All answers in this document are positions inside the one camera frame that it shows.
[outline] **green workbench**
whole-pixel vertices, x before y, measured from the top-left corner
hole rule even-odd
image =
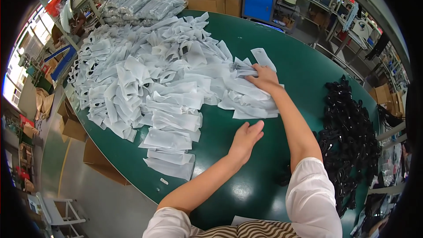
[[[202,11],[184,10],[179,17],[198,17]],[[278,78],[298,107],[311,130],[323,129],[323,98],[327,95],[326,82],[339,81],[346,72],[325,55],[310,46],[274,29],[252,21],[209,13],[205,30],[216,40],[224,40],[232,55],[241,60],[248,57],[255,62],[250,50],[263,47],[278,69]],[[370,119],[378,130],[376,102],[350,78],[353,99],[363,101]],[[74,99],[71,85],[66,95],[72,106]],[[146,149],[138,145],[148,133],[148,127],[137,129],[133,143],[123,140],[110,129],[102,130],[87,119],[88,109],[77,112],[78,118],[92,140],[117,170],[136,188],[154,202],[159,203],[168,193],[186,181],[163,175],[147,167]],[[236,130],[244,120],[232,119],[233,111],[217,106],[203,105],[203,127],[198,143],[193,143],[196,155],[193,177],[206,170],[228,153]],[[255,145],[250,160],[191,215],[193,225],[207,230],[219,225],[230,225],[234,215],[249,218],[289,221],[285,208],[287,187],[278,185],[280,176],[289,164],[289,149],[280,118],[264,120],[264,137]],[[358,214],[363,209],[367,186],[357,189],[355,210],[347,210],[341,219],[344,237],[349,237]]]

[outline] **white chair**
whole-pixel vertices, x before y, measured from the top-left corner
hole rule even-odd
[[[78,232],[75,230],[75,228],[72,226],[72,224],[82,223],[85,222],[85,219],[81,219],[77,212],[75,211],[74,207],[72,207],[71,202],[73,199],[55,199],[55,198],[45,198],[41,197],[41,193],[36,193],[37,198],[40,201],[41,209],[43,210],[45,214],[45,218],[47,222],[51,226],[63,226],[63,225],[69,225],[71,229],[75,232],[77,236],[72,236],[72,238],[83,238],[83,235],[79,235]],[[62,217],[62,215],[59,213],[59,210],[56,207],[55,202],[64,202],[66,204],[65,209],[65,216]],[[69,208],[74,213],[76,220],[71,220],[71,217],[69,217]]]

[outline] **white sleeve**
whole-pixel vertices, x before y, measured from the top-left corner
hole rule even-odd
[[[191,232],[191,221],[188,215],[171,207],[156,211],[148,222],[143,238],[188,238]]]
[[[304,158],[296,166],[286,192],[286,211],[302,238],[342,237],[335,188],[317,158]]]

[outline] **blue cabinet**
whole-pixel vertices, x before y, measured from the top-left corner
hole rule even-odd
[[[244,16],[257,20],[272,20],[273,0],[244,0],[244,2]]]

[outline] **white label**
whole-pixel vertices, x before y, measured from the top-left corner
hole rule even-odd
[[[166,180],[164,180],[163,178],[160,178],[160,181],[165,183],[166,185],[169,185],[169,183]]]

